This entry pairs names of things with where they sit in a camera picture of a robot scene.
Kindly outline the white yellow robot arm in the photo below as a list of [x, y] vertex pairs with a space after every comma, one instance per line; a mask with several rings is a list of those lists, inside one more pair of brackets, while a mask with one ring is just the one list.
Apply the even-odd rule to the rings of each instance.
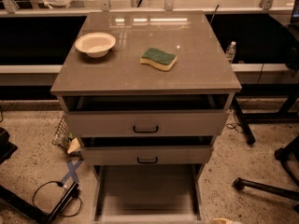
[[228, 218], [219, 217], [219, 218], [213, 218], [210, 221], [210, 224], [242, 224], [242, 223]]

